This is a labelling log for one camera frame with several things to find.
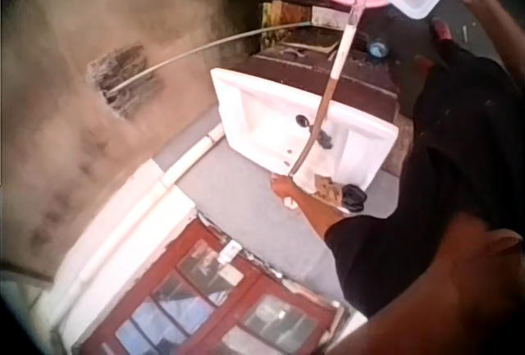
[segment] sink basin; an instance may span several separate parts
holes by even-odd
[[[211,74],[230,146],[269,171],[287,175],[308,140],[308,124],[313,124],[321,97],[221,68]],[[315,174],[366,190],[398,134],[394,125],[334,101],[322,131],[323,139],[294,176],[309,193],[315,192]]]

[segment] person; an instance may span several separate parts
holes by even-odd
[[[273,192],[292,198],[325,239],[344,296],[371,318],[368,325],[379,321],[380,336],[390,332],[389,345],[406,350],[394,333],[400,321],[412,321],[423,344],[402,353],[445,351],[437,344],[437,336],[447,336],[443,330],[468,348],[481,339],[486,343],[492,332],[511,331],[507,321],[523,311],[525,35],[497,0],[461,1],[507,71],[463,50],[443,21],[431,23],[445,65],[427,67],[394,213],[385,219],[344,217],[292,179],[271,180]],[[361,345],[374,341],[367,329]]]

